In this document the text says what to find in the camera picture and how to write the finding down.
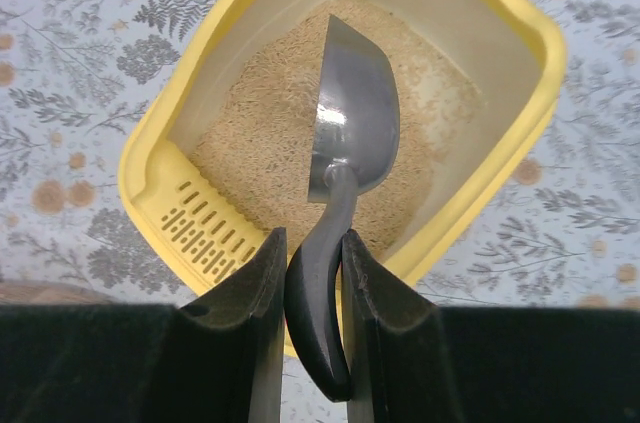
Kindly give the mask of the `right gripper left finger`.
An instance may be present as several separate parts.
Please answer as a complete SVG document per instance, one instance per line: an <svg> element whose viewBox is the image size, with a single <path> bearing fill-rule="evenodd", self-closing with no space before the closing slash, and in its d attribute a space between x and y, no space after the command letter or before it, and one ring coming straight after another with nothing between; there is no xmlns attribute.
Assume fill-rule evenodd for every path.
<svg viewBox="0 0 640 423"><path fill-rule="evenodd" d="M276 422L287 238L184 307L5 305L5 422Z"/></svg>

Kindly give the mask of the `silver metal scoop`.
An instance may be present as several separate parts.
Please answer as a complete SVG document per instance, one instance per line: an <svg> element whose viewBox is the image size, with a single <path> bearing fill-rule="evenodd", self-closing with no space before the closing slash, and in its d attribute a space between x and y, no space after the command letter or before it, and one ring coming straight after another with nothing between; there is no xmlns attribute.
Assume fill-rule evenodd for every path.
<svg viewBox="0 0 640 423"><path fill-rule="evenodd" d="M393 167L400 111L387 56L335 15L328 20L314 130L308 200L325 208L290 260L284 311L300 362L329 400L341 402L351 393L335 296L341 240L358 197Z"/></svg>

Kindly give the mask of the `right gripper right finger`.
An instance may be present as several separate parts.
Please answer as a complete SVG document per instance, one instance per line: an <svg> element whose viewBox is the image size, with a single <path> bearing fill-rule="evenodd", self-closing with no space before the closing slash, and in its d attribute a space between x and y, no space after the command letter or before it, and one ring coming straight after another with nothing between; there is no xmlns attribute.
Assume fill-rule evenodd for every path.
<svg viewBox="0 0 640 423"><path fill-rule="evenodd" d="M437 306L342 246L352 422L635 422L635 310Z"/></svg>

